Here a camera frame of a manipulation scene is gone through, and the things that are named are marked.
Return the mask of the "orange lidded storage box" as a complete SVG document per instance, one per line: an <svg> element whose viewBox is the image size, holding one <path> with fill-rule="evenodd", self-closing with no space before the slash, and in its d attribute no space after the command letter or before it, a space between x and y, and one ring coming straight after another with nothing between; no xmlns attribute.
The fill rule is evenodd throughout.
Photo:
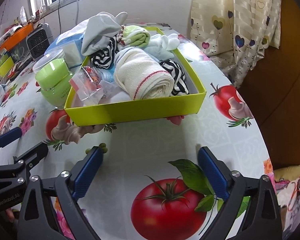
<svg viewBox="0 0 300 240"><path fill-rule="evenodd" d="M12 35L2 42L0 45L0 51L6 49L14 63L22 61L29 55L26 38L32 31L32 23L29 23L22 28L18 27Z"/></svg>

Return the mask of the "cream towel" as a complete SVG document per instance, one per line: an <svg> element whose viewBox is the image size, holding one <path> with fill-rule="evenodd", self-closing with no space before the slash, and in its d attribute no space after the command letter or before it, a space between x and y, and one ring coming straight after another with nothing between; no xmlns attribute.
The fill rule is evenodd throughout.
<svg viewBox="0 0 300 240"><path fill-rule="evenodd" d="M132 100L165 98L171 95L174 79L171 74L137 47L117 53L114 59L114 80Z"/></svg>

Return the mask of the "green gift boxes stack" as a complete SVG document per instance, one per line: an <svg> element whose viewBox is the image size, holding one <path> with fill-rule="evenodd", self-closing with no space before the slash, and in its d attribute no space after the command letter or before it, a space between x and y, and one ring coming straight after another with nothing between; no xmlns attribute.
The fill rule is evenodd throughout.
<svg viewBox="0 0 300 240"><path fill-rule="evenodd" d="M0 58L0 76L5 77L6 74L11 70L14 66L14 62L10 56L5 54Z"/></svg>

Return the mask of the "dark jar clear lid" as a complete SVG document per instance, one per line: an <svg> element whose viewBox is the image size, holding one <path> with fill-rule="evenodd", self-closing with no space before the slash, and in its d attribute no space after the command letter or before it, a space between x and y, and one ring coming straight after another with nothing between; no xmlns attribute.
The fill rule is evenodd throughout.
<svg viewBox="0 0 300 240"><path fill-rule="evenodd" d="M50 50L47 53L45 53L44 56L33 65L32 70L36 74L52 60L63 59L64 56L65 53L62 48Z"/></svg>

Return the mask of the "brown wooden cabinet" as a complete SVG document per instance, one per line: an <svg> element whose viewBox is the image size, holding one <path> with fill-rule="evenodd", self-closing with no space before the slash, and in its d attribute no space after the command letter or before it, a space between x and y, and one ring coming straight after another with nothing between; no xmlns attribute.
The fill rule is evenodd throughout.
<svg viewBox="0 0 300 240"><path fill-rule="evenodd" d="M300 8L282 0L281 44L246 75L239 93L248 103L275 169L300 165Z"/></svg>

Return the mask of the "white bunny sock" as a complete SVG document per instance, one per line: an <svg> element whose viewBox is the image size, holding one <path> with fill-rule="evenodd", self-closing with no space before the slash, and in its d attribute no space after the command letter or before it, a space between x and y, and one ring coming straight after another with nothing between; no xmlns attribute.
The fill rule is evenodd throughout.
<svg viewBox="0 0 300 240"><path fill-rule="evenodd" d="M180 44L177 34L151 36L148 46L143 50L156 58L158 61L165 61L174 58L173 50L177 49Z"/></svg>

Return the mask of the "grey sock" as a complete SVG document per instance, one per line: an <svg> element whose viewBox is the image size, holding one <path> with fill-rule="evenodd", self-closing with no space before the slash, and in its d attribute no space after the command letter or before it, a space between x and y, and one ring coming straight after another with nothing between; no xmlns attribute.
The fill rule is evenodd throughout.
<svg viewBox="0 0 300 240"><path fill-rule="evenodd" d="M89 18L82 41L81 54L89 56L105 48L110 39L121 30L121 25L127 17L128 14L125 11L116 16L103 11Z"/></svg>

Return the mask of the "green plastic jar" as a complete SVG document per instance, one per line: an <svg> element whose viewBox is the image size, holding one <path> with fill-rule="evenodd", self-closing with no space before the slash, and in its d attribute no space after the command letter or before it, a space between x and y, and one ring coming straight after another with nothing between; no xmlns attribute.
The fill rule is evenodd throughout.
<svg viewBox="0 0 300 240"><path fill-rule="evenodd" d="M54 59L36 73L35 79L45 100L57 109L63 109L71 85L73 74L65 59Z"/></svg>

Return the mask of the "blue tissue pack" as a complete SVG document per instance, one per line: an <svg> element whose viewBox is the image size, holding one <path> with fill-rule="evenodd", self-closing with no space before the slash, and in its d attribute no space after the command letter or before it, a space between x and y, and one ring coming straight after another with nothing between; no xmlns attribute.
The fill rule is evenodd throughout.
<svg viewBox="0 0 300 240"><path fill-rule="evenodd" d="M64 59L69 69L80 66L85 59L81 53L81 48L88 21L88 19L83 20L69 31L59 35L49 45L44 55L47 55L53 50L62 49L64 53Z"/></svg>

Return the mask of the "grey space heater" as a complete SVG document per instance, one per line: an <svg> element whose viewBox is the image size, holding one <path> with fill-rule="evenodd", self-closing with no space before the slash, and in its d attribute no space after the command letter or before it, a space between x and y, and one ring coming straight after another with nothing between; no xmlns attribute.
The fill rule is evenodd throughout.
<svg viewBox="0 0 300 240"><path fill-rule="evenodd" d="M26 37L26 44L34 61L38 61L44 56L45 51L52 42L53 34L48 23L40 23Z"/></svg>

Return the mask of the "lime green cardboard box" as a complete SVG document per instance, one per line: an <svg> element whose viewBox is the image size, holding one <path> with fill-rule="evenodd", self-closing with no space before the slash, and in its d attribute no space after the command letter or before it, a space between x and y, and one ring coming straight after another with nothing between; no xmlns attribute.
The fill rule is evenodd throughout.
<svg viewBox="0 0 300 240"><path fill-rule="evenodd" d="M206 96L206 89L180 50L175 49L172 53L186 74L189 95L82 106L75 90L70 89L64 110L77 126L197 114Z"/></svg>

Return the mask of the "green white cloth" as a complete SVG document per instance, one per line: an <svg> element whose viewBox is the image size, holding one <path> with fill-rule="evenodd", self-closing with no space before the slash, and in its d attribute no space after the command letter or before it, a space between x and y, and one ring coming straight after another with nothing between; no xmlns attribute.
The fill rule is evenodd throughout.
<svg viewBox="0 0 300 240"><path fill-rule="evenodd" d="M150 38L150 33L138 25L122 25L116 36L119 50L128 47L144 48L148 46Z"/></svg>

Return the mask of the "red snack packet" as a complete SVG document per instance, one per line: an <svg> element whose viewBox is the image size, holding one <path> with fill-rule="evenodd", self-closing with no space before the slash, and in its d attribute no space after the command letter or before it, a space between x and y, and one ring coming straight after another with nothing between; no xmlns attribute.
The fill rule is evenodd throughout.
<svg viewBox="0 0 300 240"><path fill-rule="evenodd" d="M82 66L69 80L78 98L86 106L98 105L104 96L100 82L98 72L89 66Z"/></svg>

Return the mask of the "small black white striped sock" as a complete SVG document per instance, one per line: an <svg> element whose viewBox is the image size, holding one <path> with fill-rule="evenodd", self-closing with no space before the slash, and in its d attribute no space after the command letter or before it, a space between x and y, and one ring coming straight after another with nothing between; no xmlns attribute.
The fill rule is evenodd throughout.
<svg viewBox="0 0 300 240"><path fill-rule="evenodd" d="M98 50L90 57L90 61L96 68L111 69L118 51L116 38L111 38L105 48Z"/></svg>

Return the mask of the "large black white striped roll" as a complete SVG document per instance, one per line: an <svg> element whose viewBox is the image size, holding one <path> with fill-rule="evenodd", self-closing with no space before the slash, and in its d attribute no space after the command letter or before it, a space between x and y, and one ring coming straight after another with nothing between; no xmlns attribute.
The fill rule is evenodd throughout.
<svg viewBox="0 0 300 240"><path fill-rule="evenodd" d="M186 76L181 66L173 60L166 60L159 63L164 70L170 73L174 79L171 96L188 95L189 89L186 85Z"/></svg>

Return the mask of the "heart pattern curtain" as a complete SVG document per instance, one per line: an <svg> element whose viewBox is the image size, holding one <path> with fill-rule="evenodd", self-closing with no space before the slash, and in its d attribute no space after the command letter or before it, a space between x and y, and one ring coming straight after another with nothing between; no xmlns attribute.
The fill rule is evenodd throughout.
<svg viewBox="0 0 300 240"><path fill-rule="evenodd" d="M279 48L282 0L192 0L191 41L235 87Z"/></svg>

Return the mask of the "blue face mask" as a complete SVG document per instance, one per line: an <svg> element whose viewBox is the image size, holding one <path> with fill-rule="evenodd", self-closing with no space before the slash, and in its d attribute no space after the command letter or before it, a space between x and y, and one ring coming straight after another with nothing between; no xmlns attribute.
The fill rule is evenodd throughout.
<svg viewBox="0 0 300 240"><path fill-rule="evenodd" d="M101 73L102 80L109 82L109 83L114 82L114 69L100 68L99 71Z"/></svg>

